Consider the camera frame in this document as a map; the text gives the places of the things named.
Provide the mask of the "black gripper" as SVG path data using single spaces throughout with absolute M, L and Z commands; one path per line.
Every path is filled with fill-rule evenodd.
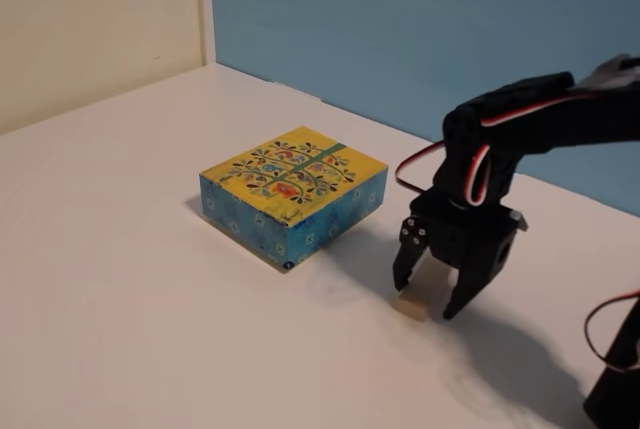
M 508 207 L 461 208 L 429 189 L 410 203 L 410 216 L 402 223 L 392 265 L 394 287 L 404 290 L 429 248 L 434 258 L 458 270 L 443 312 L 452 320 L 502 270 L 519 229 L 520 215 Z

